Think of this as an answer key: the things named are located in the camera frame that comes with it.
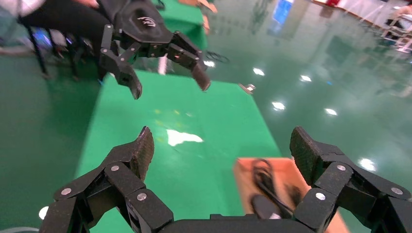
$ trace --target epoxy floor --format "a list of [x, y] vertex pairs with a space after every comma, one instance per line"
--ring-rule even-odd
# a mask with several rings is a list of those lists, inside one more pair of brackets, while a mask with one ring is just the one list
[[[230, 61], [214, 61], [208, 73], [256, 87], [253, 98], [284, 156], [301, 125], [412, 190], [409, 54], [381, 46], [351, 16], [306, 0], [290, 8], [281, 0], [214, 3], [208, 50]], [[49, 203], [74, 177], [99, 85], [92, 78], [72, 82], [69, 71], [57, 69], [47, 83], [34, 58], [0, 57], [0, 71], [0, 230], [38, 227], [37, 203]], [[352, 232], [368, 232], [343, 215]]]

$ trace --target person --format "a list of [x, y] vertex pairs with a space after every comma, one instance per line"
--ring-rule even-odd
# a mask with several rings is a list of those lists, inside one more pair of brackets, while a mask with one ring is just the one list
[[[403, 25], [398, 20], [402, 15], [412, 15], [412, 3], [408, 3], [408, 5], [400, 7], [399, 9], [392, 12], [392, 14], [390, 14], [389, 18], [386, 20], [385, 24], [388, 26], [395, 26], [397, 28], [404, 29]], [[386, 36], [394, 40], [399, 39], [398, 36], [392, 35], [391, 32], [388, 32]]]
[[[110, 22], [96, 0], [0, 0], [0, 7], [26, 25], [89, 39], [98, 64], [104, 26]], [[98, 65], [99, 80], [105, 74]]]

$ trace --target green tabletop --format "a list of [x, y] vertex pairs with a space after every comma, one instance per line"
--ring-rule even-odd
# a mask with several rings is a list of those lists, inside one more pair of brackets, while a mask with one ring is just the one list
[[165, 20], [166, 27], [172, 32], [183, 32], [200, 49], [205, 49], [207, 40], [199, 7], [181, 4], [178, 0], [164, 0], [164, 3], [166, 8], [160, 11], [160, 14]]
[[[137, 74], [143, 84], [138, 100], [114, 78], [106, 78], [77, 175], [98, 166], [112, 147], [133, 141], [147, 125], [155, 153], [145, 183], [175, 219], [242, 215], [232, 172], [235, 159], [280, 156], [252, 97], [237, 84], [213, 82], [202, 92], [190, 78]], [[182, 139], [187, 141], [178, 144]], [[114, 209], [93, 232], [132, 231]]]

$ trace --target person's leg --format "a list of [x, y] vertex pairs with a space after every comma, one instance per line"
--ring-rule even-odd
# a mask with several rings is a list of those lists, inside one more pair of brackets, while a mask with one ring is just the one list
[[[46, 2], [33, 13], [22, 18], [28, 25], [49, 28], [71, 33], [89, 39], [98, 62], [104, 26], [110, 24], [95, 9], [84, 6], [73, 0], [46, 0]], [[99, 76], [105, 74], [99, 68]]]

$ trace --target robotic hand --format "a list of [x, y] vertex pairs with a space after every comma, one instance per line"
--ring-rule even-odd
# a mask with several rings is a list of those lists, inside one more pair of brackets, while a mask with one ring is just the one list
[[[200, 51], [181, 32], [170, 32], [151, 0], [100, 0], [113, 25], [106, 25], [102, 40], [100, 65], [113, 73], [118, 84], [130, 88], [135, 99], [141, 96], [142, 85], [131, 63], [139, 57], [162, 57], [189, 69], [205, 91], [210, 86]], [[110, 49], [113, 40], [120, 41], [125, 52], [117, 56]]]
[[144, 127], [135, 141], [114, 147], [94, 170], [59, 188], [39, 233], [88, 233], [114, 207], [136, 233], [323, 233], [338, 207], [372, 233], [412, 233], [406, 188], [358, 167], [337, 146], [313, 140], [302, 127], [293, 130], [290, 149], [312, 189], [291, 219], [211, 215], [174, 221], [144, 183], [154, 146]]

